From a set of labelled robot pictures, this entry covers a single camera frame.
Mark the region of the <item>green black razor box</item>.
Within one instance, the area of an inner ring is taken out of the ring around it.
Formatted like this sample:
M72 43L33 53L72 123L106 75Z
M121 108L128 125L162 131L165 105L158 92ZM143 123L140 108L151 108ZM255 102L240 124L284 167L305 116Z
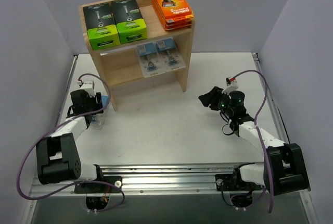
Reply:
M110 3L83 7L87 36L94 51L120 45Z
M121 44L147 39L147 26L136 0L111 2Z

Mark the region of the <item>orange Fusion box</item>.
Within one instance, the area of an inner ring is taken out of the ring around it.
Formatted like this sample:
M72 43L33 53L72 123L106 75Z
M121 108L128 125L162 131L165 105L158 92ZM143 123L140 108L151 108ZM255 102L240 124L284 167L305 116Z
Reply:
M176 20L176 21L172 21L171 19L168 19L168 20L165 20L165 22L162 25L164 26L165 24L171 25L171 24L176 24L176 23L185 23L188 21L192 21L193 17L194 17L193 15L189 15L189 16L186 16L186 17L181 18L180 20Z
M186 0L152 0L160 16L167 22L190 20L193 17L191 7Z
M171 31L171 30L176 30L176 29L182 29L185 27L191 27L191 25L192 25L192 21L188 21L185 23L176 23L176 24L171 24L171 25L165 24L163 26L163 28L165 31Z

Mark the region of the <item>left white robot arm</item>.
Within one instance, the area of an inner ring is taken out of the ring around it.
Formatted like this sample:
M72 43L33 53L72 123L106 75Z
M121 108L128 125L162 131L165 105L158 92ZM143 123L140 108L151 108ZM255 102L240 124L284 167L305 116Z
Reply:
M102 114L103 101L100 92L90 96L86 90L70 93L67 124L42 138L36 145L37 175L43 185L83 178L83 166L75 141L92 123L97 111Z

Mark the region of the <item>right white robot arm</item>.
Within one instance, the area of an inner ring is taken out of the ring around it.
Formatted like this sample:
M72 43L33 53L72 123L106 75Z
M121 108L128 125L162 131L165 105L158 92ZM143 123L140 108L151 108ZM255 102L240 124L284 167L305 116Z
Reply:
M285 143L256 124L244 106L245 94L215 86L198 99L204 107L225 117L232 133L263 152L263 161L236 170L242 182L264 186L276 195L305 190L310 186L301 147Z

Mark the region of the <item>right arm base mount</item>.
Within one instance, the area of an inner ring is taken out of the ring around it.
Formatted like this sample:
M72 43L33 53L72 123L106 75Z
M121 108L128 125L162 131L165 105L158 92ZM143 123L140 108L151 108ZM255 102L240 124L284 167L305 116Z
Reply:
M256 185L250 182L243 182L240 179L236 179L231 173L216 174L215 186L217 191L251 191L261 190L260 185Z

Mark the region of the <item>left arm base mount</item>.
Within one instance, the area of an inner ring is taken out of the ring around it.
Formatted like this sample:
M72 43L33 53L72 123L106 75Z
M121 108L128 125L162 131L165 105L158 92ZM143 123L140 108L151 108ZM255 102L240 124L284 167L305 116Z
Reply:
M123 178L119 175L104 176L101 181L97 180L83 183L77 183L74 188L75 194L102 194L102 193L119 193L122 188Z

